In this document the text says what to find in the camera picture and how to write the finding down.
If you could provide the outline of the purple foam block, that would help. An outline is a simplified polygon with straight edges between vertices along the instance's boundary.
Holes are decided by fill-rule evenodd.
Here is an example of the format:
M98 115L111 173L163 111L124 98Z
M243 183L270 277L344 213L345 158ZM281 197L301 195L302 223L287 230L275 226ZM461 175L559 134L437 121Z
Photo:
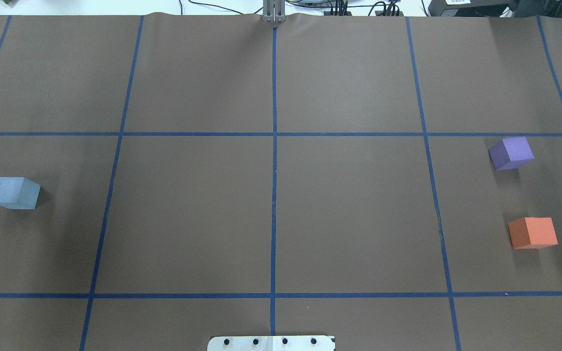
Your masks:
M526 137L502 138L488 150L496 171L519 169L535 160Z

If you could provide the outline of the light blue foam block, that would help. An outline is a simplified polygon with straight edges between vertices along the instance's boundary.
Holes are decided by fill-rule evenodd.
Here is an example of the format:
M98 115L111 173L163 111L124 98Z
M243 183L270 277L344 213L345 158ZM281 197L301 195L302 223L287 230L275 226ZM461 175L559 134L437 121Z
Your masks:
M33 210L41 186L24 177L0 177L0 206L11 210Z

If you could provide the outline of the brown paper table cover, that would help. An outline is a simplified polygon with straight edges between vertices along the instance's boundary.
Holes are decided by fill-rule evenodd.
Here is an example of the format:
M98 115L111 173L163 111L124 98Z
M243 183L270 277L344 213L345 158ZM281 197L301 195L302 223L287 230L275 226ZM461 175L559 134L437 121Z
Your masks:
M562 351L562 19L0 16L0 177L0 351Z

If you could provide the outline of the aluminium frame post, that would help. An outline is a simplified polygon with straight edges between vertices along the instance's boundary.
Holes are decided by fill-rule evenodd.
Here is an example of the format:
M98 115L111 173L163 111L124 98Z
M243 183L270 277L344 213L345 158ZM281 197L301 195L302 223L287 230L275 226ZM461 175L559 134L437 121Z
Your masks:
M285 0L263 0L263 22L285 22L287 20L285 4Z

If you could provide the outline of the orange foam block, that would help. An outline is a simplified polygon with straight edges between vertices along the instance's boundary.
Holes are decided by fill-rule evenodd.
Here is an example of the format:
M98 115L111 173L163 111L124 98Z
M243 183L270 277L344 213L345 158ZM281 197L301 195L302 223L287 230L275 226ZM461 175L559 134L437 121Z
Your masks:
M513 249L541 249L558 245L550 217L524 217L508 223Z

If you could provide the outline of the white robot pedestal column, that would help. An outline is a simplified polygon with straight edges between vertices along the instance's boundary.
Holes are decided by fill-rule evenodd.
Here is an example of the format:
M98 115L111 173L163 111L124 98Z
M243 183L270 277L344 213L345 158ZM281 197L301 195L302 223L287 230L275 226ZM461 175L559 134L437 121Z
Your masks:
M335 351L335 338L327 335L261 335L213 337L208 351Z

